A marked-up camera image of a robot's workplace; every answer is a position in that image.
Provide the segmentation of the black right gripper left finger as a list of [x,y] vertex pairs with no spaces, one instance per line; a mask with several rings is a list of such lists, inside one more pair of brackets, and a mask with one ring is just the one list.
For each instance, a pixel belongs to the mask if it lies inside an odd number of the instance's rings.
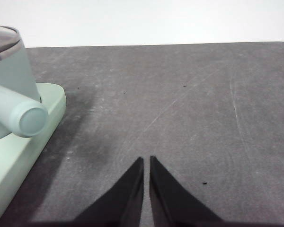
[[137,158],[120,179],[74,222],[85,227],[138,227],[144,195],[144,161]]

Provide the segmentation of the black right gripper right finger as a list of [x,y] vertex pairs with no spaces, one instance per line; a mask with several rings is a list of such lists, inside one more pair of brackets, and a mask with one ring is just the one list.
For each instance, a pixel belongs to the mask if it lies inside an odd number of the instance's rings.
[[191,195],[155,157],[150,157],[150,199],[156,227],[221,227],[223,219]]

